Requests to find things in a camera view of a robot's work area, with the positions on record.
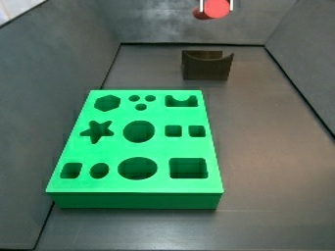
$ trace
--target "red object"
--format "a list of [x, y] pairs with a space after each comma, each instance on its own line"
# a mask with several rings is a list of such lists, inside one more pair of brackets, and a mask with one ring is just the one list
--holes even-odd
[[207, 0], [204, 3], [204, 12], [196, 7], [192, 11], [197, 20], [209, 20], [223, 18], [231, 11], [231, 5], [227, 0]]

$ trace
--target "green shape sorter board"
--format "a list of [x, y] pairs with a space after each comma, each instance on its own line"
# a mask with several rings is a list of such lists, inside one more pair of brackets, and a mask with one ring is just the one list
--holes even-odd
[[91, 91], [45, 192], [61, 208], [216, 209], [201, 91]]

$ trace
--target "cutout hole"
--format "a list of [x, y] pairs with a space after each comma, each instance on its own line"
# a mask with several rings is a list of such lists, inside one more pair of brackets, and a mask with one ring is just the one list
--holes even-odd
[[144, 111], [147, 109], [147, 105], [145, 104], [139, 104], [139, 105], [136, 105], [135, 108], [136, 108], [137, 111]]
[[97, 163], [91, 168], [91, 177], [103, 178], [108, 174], [108, 165], [105, 163]]
[[119, 173], [123, 177], [133, 180], [151, 177], [157, 171], [157, 164], [148, 158], [131, 158], [119, 165]]
[[124, 130], [123, 136], [133, 143], [143, 143], [148, 141], [155, 134], [155, 127], [145, 121], [136, 121], [129, 123]]
[[201, 158], [169, 159], [171, 178], [207, 178], [207, 164]]
[[63, 167], [60, 178], [76, 178], [80, 174], [81, 167], [81, 163], [67, 163]]
[[139, 100], [140, 100], [140, 96], [137, 96], [137, 95], [131, 95], [129, 96], [129, 101], [136, 102]]
[[156, 100], [156, 97], [155, 97], [153, 95], [148, 95], [148, 96], [145, 97], [145, 100], [147, 100], [148, 102], [152, 102], [152, 101]]
[[120, 105], [120, 98], [113, 95], [107, 95], [97, 99], [95, 108], [103, 112], [116, 109]]
[[201, 125], [191, 125], [188, 127], [189, 136], [191, 137], [204, 137], [205, 136], [205, 129]]
[[91, 138], [92, 144], [97, 144], [101, 137], [113, 136], [113, 132], [108, 129], [111, 121], [97, 123], [96, 121], [89, 122], [89, 129], [80, 132], [81, 136]]
[[191, 95], [185, 100], [179, 101], [168, 95], [165, 97], [165, 105], [167, 107], [197, 107], [197, 99], [195, 95]]
[[165, 136], [167, 137], [181, 137], [181, 126], [180, 125], [167, 125], [165, 126]]

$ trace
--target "dark brown block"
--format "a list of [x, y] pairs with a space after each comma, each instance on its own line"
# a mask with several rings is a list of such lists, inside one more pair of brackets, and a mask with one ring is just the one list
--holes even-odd
[[223, 51], [181, 51], [184, 80], [227, 80], [235, 53], [223, 58]]

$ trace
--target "small square hole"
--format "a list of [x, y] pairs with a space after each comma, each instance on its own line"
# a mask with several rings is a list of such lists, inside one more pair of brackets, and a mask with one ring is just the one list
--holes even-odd
[[207, 164], [201, 158], [169, 159], [171, 178], [207, 178]]
[[180, 125], [167, 125], [165, 126], [165, 136], [167, 137], [181, 137], [181, 126]]
[[188, 127], [189, 136], [191, 137], [204, 137], [205, 136], [205, 130], [201, 125], [191, 125]]
[[81, 163], [67, 163], [63, 167], [60, 177], [76, 178], [80, 174], [81, 167], [83, 167]]

